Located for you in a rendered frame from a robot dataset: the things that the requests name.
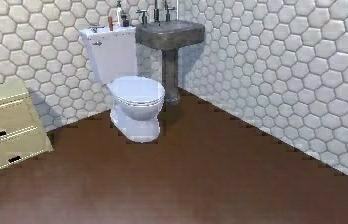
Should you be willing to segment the white toilet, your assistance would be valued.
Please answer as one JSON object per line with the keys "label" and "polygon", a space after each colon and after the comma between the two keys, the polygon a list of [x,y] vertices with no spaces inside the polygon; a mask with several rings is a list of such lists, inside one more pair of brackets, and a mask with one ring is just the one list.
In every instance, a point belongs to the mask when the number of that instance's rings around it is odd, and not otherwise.
{"label": "white toilet", "polygon": [[136,28],[91,26],[79,34],[94,77],[113,97],[110,118],[114,126],[134,142],[157,139],[165,88],[138,72]]}

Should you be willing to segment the dark metal sink tap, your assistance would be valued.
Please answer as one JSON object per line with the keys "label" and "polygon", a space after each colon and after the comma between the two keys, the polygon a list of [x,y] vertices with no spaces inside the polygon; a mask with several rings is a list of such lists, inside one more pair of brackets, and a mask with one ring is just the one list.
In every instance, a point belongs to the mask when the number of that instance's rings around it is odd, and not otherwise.
{"label": "dark metal sink tap", "polygon": [[[178,10],[178,6],[170,7],[168,4],[168,0],[163,0],[163,11],[165,12],[165,22],[171,21],[171,12]],[[141,24],[147,24],[147,16],[146,13],[148,10],[138,9],[135,11],[137,14],[141,14]],[[160,23],[160,9],[158,8],[158,0],[154,0],[154,9],[153,9],[153,23]]]}

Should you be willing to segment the white spray bottle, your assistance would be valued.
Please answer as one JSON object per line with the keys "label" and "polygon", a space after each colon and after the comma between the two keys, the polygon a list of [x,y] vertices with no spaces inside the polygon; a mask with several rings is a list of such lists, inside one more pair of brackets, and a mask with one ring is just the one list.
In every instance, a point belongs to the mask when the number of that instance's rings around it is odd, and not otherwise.
{"label": "white spray bottle", "polygon": [[121,0],[117,0],[117,9],[116,9],[116,17],[117,17],[117,26],[122,26],[122,4]]}

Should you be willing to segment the pale yellow chest of drawers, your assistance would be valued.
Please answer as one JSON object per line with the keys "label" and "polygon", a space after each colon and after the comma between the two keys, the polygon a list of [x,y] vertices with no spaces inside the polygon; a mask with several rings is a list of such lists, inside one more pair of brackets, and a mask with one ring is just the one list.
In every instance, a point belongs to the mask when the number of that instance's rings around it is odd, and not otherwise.
{"label": "pale yellow chest of drawers", "polygon": [[0,83],[0,170],[51,151],[25,83],[21,79]]}

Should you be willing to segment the dark grey pedestal sink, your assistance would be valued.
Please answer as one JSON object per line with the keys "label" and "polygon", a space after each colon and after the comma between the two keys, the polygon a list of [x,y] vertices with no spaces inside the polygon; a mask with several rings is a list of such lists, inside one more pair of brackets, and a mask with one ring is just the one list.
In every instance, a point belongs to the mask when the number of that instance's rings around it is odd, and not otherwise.
{"label": "dark grey pedestal sink", "polygon": [[178,51],[182,47],[202,43],[205,39],[205,26],[184,20],[146,23],[136,26],[135,36],[138,44],[161,51],[165,102],[178,104]]}

